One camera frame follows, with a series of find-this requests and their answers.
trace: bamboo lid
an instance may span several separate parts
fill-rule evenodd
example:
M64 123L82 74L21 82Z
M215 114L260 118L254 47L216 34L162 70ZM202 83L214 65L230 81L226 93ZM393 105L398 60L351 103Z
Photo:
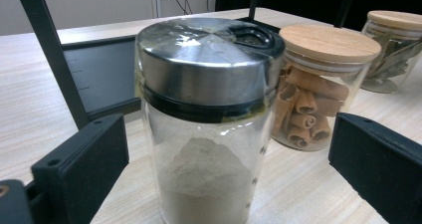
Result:
M422 15L393 12L393 11L370 11L367 18L374 23L384 26L407 29L422 30Z
M360 33L330 26L293 25L280 35L288 50L332 63L370 63L381 51L378 43Z

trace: wooden table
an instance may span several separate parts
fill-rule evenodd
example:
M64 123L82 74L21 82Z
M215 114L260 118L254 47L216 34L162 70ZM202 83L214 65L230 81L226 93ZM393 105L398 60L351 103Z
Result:
M247 15L248 10L236 10L194 16ZM165 19L69 29L59 34L63 43L133 35ZM268 9L257 9L256 20L277 27L316 23ZM381 95L361 90L349 112L378 121L421 143L421 62L400 93ZM130 164L93 223L163 223L145 131L138 117L126 117ZM32 180L30 166L76 132L35 35L0 37L0 179L28 183ZM247 223L385 223L328 164L327 154L328 149L294 151L272 140Z

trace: white powder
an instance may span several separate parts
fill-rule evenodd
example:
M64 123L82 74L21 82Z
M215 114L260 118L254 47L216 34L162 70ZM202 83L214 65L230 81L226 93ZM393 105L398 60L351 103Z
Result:
M240 224L248 218L251 171L225 145L191 138L158 173L168 224Z

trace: glass jar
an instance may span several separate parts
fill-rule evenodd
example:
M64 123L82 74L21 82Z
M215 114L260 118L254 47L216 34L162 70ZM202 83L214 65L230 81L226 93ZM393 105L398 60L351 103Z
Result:
M283 51L278 34L227 19L170 20L137 35L138 90L166 223L246 222Z
M329 146L337 112L345 112L370 63L373 40L321 25L285 27L285 67L276 97L272 137L288 147L314 151Z
M392 11L370 11L362 34L381 47L361 85L377 93L394 93L405 82L422 51L422 16Z

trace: stainless steel lid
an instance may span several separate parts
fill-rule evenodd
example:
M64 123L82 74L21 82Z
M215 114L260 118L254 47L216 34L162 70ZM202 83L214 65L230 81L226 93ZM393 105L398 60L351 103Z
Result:
M254 24L187 18L143 29L136 50L146 90L181 104L220 107L273 93L284 43Z

